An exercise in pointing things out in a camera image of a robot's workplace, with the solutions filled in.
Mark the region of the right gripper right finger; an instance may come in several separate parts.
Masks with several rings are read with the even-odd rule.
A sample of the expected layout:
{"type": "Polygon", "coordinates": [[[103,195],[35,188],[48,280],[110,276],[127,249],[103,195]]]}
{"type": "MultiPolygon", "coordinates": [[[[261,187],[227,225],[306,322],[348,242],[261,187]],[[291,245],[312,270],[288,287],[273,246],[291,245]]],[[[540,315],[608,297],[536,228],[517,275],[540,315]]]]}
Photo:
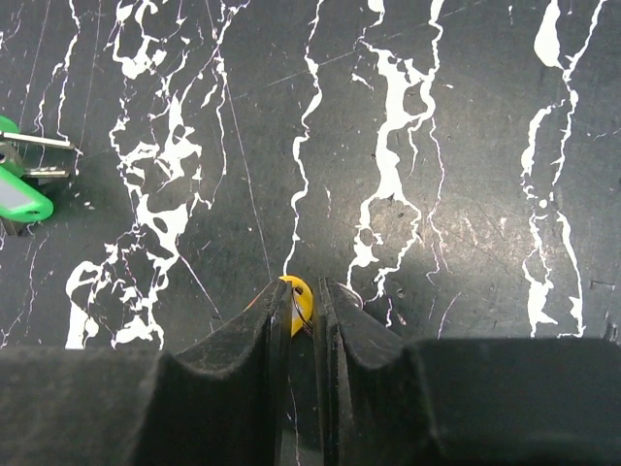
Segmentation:
{"type": "Polygon", "coordinates": [[[317,290],[327,465],[616,465],[620,348],[604,339],[406,341],[317,290]]]}

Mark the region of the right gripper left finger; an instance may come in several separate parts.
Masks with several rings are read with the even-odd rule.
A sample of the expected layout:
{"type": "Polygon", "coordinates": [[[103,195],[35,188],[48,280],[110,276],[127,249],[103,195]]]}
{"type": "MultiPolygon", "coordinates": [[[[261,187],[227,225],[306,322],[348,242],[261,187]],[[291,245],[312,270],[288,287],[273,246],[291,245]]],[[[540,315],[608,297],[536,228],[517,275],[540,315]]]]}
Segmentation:
{"type": "Polygon", "coordinates": [[[293,289],[275,280],[180,352],[1,352],[5,465],[276,465],[293,289]]]}

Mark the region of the yellow tag with key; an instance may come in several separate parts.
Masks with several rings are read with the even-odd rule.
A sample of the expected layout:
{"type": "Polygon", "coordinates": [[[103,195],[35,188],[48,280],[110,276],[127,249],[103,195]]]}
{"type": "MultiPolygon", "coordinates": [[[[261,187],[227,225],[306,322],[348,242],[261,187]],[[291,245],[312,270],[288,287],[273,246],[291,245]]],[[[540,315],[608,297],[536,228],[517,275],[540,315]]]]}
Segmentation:
{"type": "Polygon", "coordinates": [[[314,296],[310,286],[301,278],[291,275],[279,277],[285,283],[292,286],[294,307],[291,318],[291,337],[297,335],[300,331],[311,334],[312,325],[311,318],[314,308],[314,296]]]}

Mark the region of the green key tag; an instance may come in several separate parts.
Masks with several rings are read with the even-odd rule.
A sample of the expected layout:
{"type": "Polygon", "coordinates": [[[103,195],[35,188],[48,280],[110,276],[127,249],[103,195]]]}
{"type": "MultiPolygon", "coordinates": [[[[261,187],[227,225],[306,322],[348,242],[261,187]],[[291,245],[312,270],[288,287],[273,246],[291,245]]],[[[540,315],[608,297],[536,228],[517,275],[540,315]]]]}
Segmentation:
{"type": "Polygon", "coordinates": [[[1,169],[1,217],[10,221],[30,223],[49,218],[53,203],[16,175],[1,169]]]}
{"type": "Polygon", "coordinates": [[[0,116],[0,132],[1,132],[1,143],[5,145],[13,146],[15,143],[6,138],[6,134],[18,134],[19,128],[16,123],[10,120],[6,116],[0,116]]]}

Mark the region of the silver key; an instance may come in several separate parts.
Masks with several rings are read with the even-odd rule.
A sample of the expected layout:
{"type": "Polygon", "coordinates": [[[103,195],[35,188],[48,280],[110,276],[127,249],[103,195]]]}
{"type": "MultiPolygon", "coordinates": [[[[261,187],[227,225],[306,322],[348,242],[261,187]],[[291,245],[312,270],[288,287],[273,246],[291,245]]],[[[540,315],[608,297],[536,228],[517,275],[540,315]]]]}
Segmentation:
{"type": "Polygon", "coordinates": [[[68,169],[55,166],[26,167],[18,150],[10,144],[1,145],[1,167],[20,179],[61,180],[71,175],[68,169]]]}
{"type": "Polygon", "coordinates": [[[70,141],[11,133],[7,131],[1,131],[0,136],[2,141],[32,144],[61,150],[73,150],[76,147],[70,141]]]}

